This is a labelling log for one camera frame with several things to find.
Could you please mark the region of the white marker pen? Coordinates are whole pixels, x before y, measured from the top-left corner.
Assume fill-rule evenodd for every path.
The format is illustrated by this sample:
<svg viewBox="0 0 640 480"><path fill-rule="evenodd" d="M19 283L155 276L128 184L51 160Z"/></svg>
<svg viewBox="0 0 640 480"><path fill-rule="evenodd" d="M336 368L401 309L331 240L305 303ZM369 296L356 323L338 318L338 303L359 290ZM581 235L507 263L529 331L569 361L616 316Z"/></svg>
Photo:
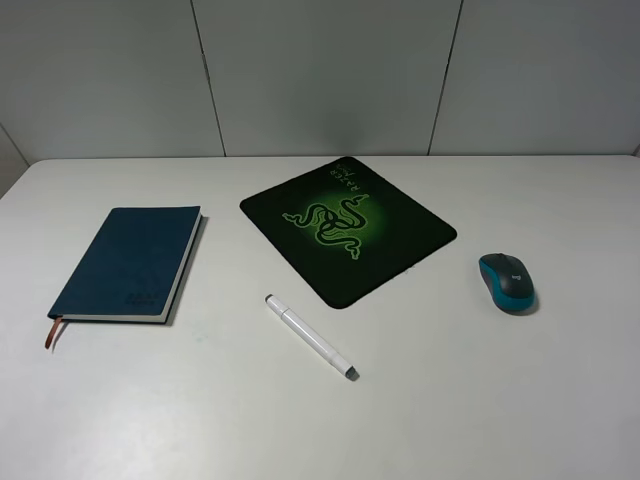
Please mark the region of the white marker pen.
<svg viewBox="0 0 640 480"><path fill-rule="evenodd" d="M265 297L265 303L279 319L302 339L311 349L320 355L329 365L350 381L359 378L359 372L351 362L346 360L321 335L311 328L293 310L273 294Z"/></svg>

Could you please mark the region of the black blue computer mouse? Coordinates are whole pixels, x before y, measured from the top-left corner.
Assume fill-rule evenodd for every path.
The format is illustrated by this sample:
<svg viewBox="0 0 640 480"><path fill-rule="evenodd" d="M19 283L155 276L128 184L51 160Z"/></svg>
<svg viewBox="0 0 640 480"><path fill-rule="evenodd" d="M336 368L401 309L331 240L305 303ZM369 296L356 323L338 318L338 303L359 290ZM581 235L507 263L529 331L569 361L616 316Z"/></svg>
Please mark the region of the black blue computer mouse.
<svg viewBox="0 0 640 480"><path fill-rule="evenodd" d="M481 256L478 265L492 300L500 310L521 313L534 306L535 288L521 260L504 253L491 253Z"/></svg>

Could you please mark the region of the black green mouse pad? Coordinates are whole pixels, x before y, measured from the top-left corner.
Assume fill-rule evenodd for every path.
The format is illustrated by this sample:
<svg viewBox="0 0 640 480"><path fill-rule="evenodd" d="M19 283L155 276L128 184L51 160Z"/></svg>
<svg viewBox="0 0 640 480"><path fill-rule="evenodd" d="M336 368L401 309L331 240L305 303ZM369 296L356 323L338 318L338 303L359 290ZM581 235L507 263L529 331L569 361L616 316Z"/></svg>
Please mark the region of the black green mouse pad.
<svg viewBox="0 0 640 480"><path fill-rule="evenodd" d="M240 203L330 307L344 309L454 241L443 219L353 157Z"/></svg>

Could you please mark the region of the dark blue notebook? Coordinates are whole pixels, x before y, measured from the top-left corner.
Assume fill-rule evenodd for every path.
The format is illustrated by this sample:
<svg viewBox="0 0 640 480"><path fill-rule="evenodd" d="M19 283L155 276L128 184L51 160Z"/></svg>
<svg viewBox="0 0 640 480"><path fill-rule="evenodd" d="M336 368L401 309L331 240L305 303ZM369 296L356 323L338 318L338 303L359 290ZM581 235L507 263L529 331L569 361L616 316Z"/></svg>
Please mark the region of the dark blue notebook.
<svg viewBox="0 0 640 480"><path fill-rule="evenodd" d="M69 322L164 324L202 220L199 206L112 209L47 317Z"/></svg>

